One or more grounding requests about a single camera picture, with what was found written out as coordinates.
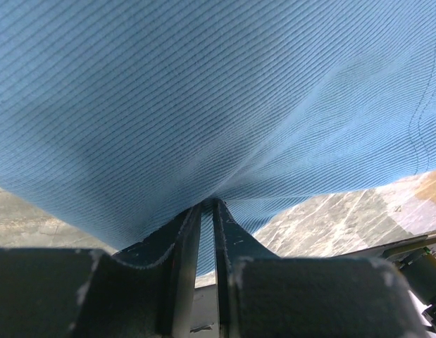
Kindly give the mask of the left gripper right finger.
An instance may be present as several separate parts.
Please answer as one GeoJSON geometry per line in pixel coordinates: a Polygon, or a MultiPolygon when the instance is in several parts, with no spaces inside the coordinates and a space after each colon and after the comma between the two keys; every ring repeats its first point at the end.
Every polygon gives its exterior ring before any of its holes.
{"type": "Polygon", "coordinates": [[[425,337],[405,279],[379,258],[281,258],[213,202],[221,337],[425,337]]]}

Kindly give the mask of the blue tank top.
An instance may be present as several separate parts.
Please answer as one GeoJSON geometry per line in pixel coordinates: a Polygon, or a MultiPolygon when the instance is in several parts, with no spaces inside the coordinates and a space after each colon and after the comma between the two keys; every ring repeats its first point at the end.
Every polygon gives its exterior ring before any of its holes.
{"type": "Polygon", "coordinates": [[[124,249],[436,170],[436,1],[0,1],[0,188],[124,249]]]}

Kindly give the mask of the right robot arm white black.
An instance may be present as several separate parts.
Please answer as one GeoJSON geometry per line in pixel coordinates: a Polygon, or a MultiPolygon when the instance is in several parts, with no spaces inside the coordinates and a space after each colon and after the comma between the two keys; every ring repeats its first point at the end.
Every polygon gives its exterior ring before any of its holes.
{"type": "Polygon", "coordinates": [[[396,265],[414,296],[427,306],[422,312],[430,323],[426,330],[436,334],[436,232],[386,244],[381,257],[396,265]]]}

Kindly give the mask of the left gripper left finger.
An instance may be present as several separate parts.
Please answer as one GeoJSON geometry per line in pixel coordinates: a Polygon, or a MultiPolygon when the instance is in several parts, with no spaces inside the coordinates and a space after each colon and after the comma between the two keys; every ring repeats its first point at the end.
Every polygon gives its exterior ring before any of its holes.
{"type": "Polygon", "coordinates": [[[114,255],[0,248],[0,337],[187,337],[201,209],[114,255]]]}

